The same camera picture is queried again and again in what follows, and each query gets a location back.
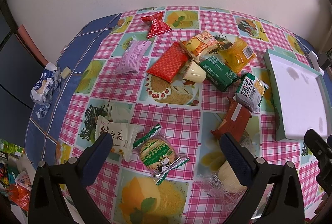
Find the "clear bread packet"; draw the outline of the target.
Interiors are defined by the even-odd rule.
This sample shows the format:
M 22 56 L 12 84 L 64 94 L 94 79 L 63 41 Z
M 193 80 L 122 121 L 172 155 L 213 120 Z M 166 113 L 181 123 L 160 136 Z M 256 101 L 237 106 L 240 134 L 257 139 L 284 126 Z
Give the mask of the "clear bread packet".
M 228 161 L 217 171 L 199 175 L 196 183 L 209 196 L 225 204 L 236 204 L 247 190 L 247 187 L 239 183 Z

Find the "dark red snack packet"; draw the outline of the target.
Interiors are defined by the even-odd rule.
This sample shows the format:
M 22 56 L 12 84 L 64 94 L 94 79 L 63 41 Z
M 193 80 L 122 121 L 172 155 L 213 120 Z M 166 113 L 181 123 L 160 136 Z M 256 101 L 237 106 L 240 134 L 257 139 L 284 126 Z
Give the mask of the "dark red snack packet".
M 251 113 L 248 109 L 242 106 L 240 103 L 235 101 L 233 98 L 229 98 L 229 108 L 224 116 L 220 125 L 210 132 L 216 139 L 225 133 L 230 133 L 233 138 L 239 142 L 245 131 L 250 118 L 252 118 Z

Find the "white green cracker packet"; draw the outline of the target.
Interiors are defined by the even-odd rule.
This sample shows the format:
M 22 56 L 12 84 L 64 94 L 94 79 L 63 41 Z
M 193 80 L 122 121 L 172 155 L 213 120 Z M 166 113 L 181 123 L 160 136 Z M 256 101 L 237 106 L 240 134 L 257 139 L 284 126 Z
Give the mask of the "white green cracker packet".
M 261 101 L 265 92 L 270 88 L 264 81 L 251 73 L 241 76 L 241 82 L 233 97 L 251 113 L 260 113 Z

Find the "green round biscuit packet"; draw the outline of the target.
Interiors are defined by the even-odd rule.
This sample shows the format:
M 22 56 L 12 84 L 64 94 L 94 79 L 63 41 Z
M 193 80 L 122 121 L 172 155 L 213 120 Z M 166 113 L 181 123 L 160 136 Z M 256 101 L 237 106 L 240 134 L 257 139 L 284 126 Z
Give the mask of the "green round biscuit packet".
M 170 171 L 190 160 L 188 156 L 175 150 L 159 123 L 133 143 L 133 150 L 138 153 L 140 161 L 150 171 L 157 186 L 165 180 Z

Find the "green snack packet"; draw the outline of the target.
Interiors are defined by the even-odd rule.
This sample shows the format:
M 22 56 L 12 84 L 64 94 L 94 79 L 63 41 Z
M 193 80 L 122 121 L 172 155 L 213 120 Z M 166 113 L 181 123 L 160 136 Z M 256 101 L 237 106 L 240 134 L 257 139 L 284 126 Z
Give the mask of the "green snack packet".
M 240 76 L 215 55 L 204 59 L 199 63 L 199 66 L 206 71 L 208 80 L 210 80 L 221 92 L 225 92 L 228 87 L 240 79 Z

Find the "cream jelly cup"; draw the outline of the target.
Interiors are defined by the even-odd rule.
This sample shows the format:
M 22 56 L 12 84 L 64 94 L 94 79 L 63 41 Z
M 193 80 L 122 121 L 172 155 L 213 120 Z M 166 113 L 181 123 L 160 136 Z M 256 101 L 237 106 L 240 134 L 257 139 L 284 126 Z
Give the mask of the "cream jelly cup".
M 185 80 L 201 84 L 206 78 L 206 71 L 202 69 L 194 60 L 192 60 L 188 65 L 183 78 Z

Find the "red gold patterned packet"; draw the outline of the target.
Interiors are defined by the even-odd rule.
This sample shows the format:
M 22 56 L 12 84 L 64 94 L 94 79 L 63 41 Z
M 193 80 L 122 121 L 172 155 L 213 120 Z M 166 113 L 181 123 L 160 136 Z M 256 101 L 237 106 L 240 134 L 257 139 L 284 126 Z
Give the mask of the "red gold patterned packet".
M 168 50 L 147 70 L 147 73 L 171 83 L 189 60 L 180 43 L 174 42 Z

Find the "red twisted candy packet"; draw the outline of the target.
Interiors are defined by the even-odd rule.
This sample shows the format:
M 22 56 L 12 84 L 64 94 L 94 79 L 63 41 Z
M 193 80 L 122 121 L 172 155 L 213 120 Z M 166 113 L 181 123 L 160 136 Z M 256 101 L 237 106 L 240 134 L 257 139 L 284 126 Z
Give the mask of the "red twisted candy packet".
M 151 39 L 157 35 L 170 32 L 172 29 L 163 21 L 163 12 L 141 17 L 141 21 L 150 27 L 146 38 Z

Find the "colourful clutter on floor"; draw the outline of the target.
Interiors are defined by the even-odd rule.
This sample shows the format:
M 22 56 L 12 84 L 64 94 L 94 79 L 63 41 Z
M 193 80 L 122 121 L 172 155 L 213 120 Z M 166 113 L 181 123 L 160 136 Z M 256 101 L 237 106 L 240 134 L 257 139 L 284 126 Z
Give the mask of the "colourful clutter on floor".
M 25 153 L 24 148 L 1 139 L 1 196 L 9 205 L 19 206 L 28 212 L 32 183 L 26 171 L 9 164 L 10 157 L 18 161 Z

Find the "white teal tray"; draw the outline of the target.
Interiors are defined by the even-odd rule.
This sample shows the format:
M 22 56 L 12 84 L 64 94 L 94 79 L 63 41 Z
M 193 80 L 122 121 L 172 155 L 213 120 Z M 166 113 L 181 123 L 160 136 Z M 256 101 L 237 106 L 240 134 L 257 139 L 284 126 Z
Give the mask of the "white teal tray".
M 310 129 L 326 140 L 331 135 L 331 100 L 322 75 L 272 49 L 263 57 L 275 107 L 276 141 L 303 142 Z

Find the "blue striped cloth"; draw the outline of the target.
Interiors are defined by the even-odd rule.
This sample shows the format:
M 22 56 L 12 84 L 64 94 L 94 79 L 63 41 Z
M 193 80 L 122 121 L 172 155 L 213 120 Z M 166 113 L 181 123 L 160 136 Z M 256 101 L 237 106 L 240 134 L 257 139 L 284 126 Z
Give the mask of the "blue striped cloth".
M 40 105 L 33 107 L 25 137 L 25 153 L 33 168 L 37 168 L 41 160 L 49 165 L 55 163 L 56 144 L 71 97 L 101 42 L 118 23 L 120 16 L 118 13 L 87 23 L 56 61 L 61 70 L 68 67 L 71 73 L 62 79 L 60 87 L 53 92 L 50 108 L 43 118 L 36 116 Z

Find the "white cake packet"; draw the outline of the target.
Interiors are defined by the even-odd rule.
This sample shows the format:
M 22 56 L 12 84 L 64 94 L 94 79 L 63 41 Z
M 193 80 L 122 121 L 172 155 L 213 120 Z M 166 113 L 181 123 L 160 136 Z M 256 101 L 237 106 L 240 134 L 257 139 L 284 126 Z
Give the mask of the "white cake packet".
M 140 126 L 135 124 L 110 122 L 104 116 L 99 115 L 96 123 L 95 140 L 103 133 L 108 133 L 112 137 L 110 151 L 121 155 L 126 162 L 129 162 L 139 128 Z

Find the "white power adapter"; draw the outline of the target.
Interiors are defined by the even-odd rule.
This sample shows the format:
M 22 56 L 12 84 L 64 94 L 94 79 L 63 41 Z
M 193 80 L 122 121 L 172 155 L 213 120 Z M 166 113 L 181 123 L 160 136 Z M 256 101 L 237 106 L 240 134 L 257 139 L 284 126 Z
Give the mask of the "white power adapter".
M 310 58 L 310 61 L 312 63 L 312 66 L 313 68 L 318 71 L 319 73 L 321 73 L 322 76 L 325 75 L 324 73 L 324 70 L 321 69 L 321 67 L 319 66 L 319 63 L 318 63 L 318 56 L 316 55 L 315 52 L 313 51 L 310 51 L 309 54 L 308 54 L 309 58 Z

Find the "crumpled blue white wrapper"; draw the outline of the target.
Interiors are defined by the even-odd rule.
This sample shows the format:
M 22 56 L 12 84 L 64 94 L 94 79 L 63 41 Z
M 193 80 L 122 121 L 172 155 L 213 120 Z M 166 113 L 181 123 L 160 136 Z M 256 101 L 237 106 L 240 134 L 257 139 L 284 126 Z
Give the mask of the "crumpled blue white wrapper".
M 51 62 L 47 63 L 39 80 L 30 90 L 30 98 L 40 106 L 35 112 L 38 119 L 46 116 L 52 103 L 53 92 L 60 88 L 60 71 L 60 67 Z

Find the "small cream eraser block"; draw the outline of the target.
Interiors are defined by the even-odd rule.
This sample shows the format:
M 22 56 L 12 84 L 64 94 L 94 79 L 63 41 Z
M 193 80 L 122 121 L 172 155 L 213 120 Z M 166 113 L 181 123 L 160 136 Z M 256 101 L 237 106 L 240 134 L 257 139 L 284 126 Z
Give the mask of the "small cream eraser block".
M 62 72 L 60 73 L 60 76 L 63 78 L 63 79 L 66 79 L 69 74 L 71 73 L 71 69 L 69 67 L 65 67 Z

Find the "yellow transparent snack packet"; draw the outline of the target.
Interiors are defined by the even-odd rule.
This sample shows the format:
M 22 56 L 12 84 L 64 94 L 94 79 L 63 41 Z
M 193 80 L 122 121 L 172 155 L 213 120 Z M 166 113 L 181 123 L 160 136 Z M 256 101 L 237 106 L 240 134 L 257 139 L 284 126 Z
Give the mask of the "yellow transparent snack packet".
M 256 57 L 254 50 L 247 42 L 237 36 L 231 39 L 224 38 L 219 41 L 219 44 L 221 49 L 218 51 L 218 54 L 235 73 L 241 72 Z

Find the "pink snack packet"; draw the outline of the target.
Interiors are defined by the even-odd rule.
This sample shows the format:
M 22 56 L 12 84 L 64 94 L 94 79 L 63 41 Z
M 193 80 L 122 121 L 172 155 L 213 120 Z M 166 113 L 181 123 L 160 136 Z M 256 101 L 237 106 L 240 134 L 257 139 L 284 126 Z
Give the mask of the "pink snack packet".
M 115 69 L 115 74 L 120 75 L 128 72 L 138 73 L 141 60 L 151 44 L 152 42 L 149 40 L 131 41 Z

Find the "orange potato chip packet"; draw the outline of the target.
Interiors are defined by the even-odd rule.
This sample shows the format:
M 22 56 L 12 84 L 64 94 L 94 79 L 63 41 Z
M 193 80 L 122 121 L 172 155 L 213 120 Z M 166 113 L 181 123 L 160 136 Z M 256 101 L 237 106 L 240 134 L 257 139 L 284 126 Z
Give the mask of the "orange potato chip packet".
M 217 49 L 218 45 L 218 41 L 208 30 L 202 31 L 190 40 L 180 42 L 180 46 L 197 64 L 204 55 Z

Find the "pink checkered fruit tablecloth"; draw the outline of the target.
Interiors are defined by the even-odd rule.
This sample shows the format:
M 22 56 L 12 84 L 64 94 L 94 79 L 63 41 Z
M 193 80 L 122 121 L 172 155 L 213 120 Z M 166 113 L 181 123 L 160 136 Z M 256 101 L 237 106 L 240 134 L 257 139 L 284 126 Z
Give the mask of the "pink checkered fruit tablecloth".
M 150 27 L 141 17 L 163 12 L 163 21 L 172 29 L 151 39 Z M 210 81 L 195 84 L 179 71 L 169 83 L 147 70 L 176 41 L 188 40 L 208 30 L 217 40 L 245 40 L 256 57 L 245 66 L 263 81 L 269 75 L 263 59 L 267 49 L 308 64 L 311 45 L 299 36 L 270 21 L 236 11 L 198 6 L 152 7 L 124 12 L 103 39 L 83 72 L 62 122 L 56 160 L 64 163 L 79 156 L 95 140 L 99 115 L 114 122 L 141 126 L 139 136 L 161 124 L 177 152 L 189 161 L 154 184 L 149 170 L 133 154 L 129 162 L 111 153 L 88 192 L 111 223 L 222 223 L 225 203 L 209 196 L 196 183 L 199 175 L 217 171 L 222 154 L 211 130 L 224 117 L 237 89 L 219 91 Z M 139 72 L 115 74 L 125 50 L 133 40 L 149 40 Z

